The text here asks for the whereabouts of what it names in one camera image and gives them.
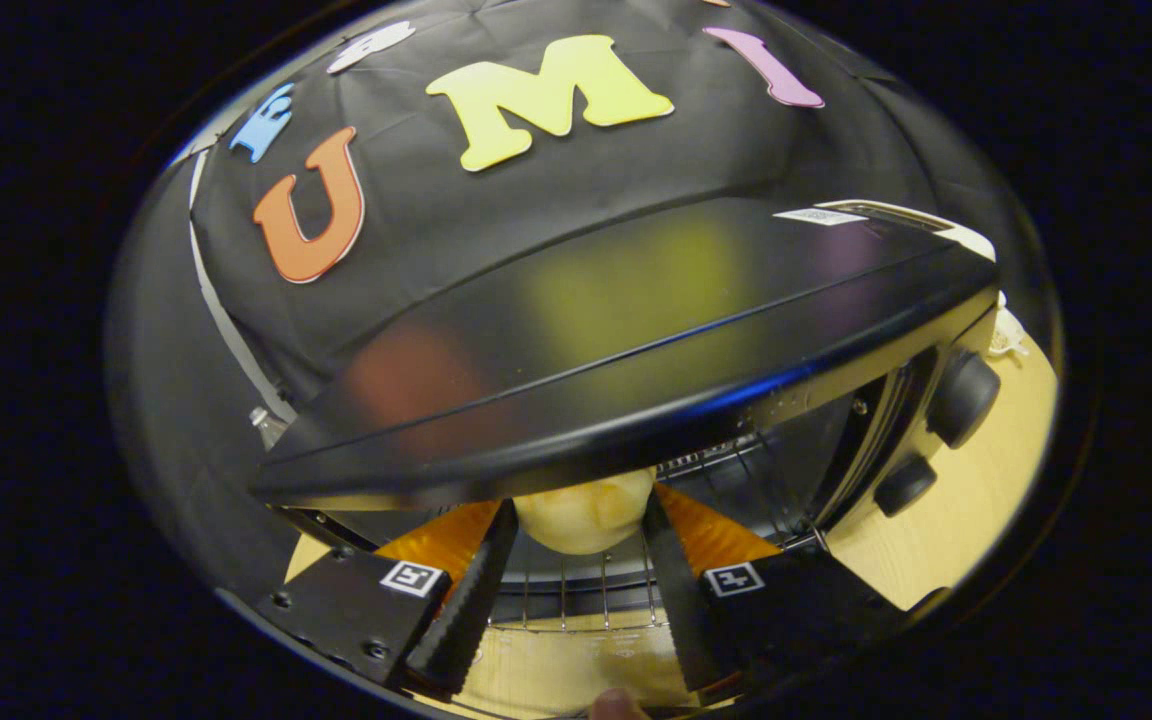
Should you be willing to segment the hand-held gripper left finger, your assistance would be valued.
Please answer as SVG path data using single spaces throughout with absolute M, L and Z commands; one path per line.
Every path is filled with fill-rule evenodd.
M 467 503 L 369 552 L 338 544 L 257 606 L 279 632 L 376 685 L 460 694 L 518 530 Z

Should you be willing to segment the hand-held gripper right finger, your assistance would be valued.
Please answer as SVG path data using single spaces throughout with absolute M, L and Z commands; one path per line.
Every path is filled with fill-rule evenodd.
M 660 483 L 643 530 L 685 687 L 696 694 L 808 679 L 920 616 L 846 568 L 819 536 L 782 550 Z

